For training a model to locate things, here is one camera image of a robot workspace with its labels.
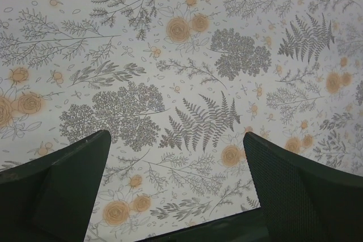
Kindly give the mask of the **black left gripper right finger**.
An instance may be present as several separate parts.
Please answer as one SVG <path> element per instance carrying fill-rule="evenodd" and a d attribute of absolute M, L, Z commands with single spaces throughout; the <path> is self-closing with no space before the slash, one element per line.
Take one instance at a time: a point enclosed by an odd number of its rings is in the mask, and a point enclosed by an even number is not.
<path fill-rule="evenodd" d="M 362 177 L 248 132 L 247 163 L 271 241 L 362 241 Z"/>

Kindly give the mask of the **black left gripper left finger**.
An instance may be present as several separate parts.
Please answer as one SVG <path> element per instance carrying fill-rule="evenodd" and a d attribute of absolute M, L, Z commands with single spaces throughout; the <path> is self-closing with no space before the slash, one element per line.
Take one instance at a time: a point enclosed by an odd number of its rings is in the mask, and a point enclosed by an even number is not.
<path fill-rule="evenodd" d="M 106 130 L 1 172 L 1 241 L 83 241 L 111 145 Z"/>

